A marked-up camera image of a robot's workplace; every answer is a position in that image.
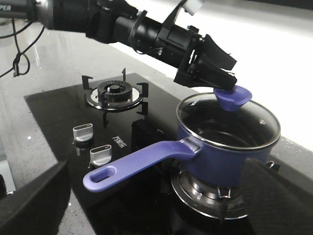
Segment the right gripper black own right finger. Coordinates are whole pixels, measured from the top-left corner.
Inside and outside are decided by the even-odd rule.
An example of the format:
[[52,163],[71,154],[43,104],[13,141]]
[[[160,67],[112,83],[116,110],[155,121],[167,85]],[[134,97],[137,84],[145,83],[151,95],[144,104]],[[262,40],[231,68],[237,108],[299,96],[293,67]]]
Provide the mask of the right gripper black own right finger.
[[256,159],[241,176],[244,210],[257,235],[311,235],[313,195]]

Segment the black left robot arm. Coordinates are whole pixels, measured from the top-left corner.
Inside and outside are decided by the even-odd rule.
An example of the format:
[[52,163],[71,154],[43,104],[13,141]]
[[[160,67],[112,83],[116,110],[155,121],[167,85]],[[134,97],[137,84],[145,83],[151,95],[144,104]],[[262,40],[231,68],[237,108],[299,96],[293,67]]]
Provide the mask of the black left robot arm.
[[[121,42],[177,68],[174,81],[182,86],[232,89],[237,81],[230,74],[235,59],[196,28],[175,25],[181,8],[193,12],[183,0],[159,23],[124,0],[3,0],[0,15],[40,22],[47,29],[83,32],[105,44]],[[175,233],[165,213],[168,198],[158,188],[154,196],[160,203],[130,188],[96,196],[82,183],[87,165],[100,167],[112,155],[164,138],[146,121],[130,120],[138,106],[142,115],[151,113],[164,92],[137,74],[110,78],[95,88],[89,80],[83,76],[80,86],[26,98],[58,163],[3,199],[1,234],[56,234],[71,189],[100,234]]]

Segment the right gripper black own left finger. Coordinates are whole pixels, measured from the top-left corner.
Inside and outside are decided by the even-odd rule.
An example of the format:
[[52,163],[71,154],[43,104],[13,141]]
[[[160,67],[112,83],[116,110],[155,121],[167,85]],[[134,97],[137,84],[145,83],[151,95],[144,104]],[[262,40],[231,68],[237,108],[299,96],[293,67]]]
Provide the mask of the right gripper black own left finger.
[[0,201],[2,235],[56,235],[70,198],[67,162],[58,162]]

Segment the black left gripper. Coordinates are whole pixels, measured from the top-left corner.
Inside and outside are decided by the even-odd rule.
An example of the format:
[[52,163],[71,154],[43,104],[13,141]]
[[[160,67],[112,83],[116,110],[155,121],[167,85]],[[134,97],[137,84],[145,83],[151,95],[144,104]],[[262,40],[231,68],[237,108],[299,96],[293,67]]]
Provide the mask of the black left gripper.
[[237,61],[222,50],[209,36],[179,35],[174,42],[185,49],[174,82],[186,87],[211,87],[232,90],[237,78],[232,70]]

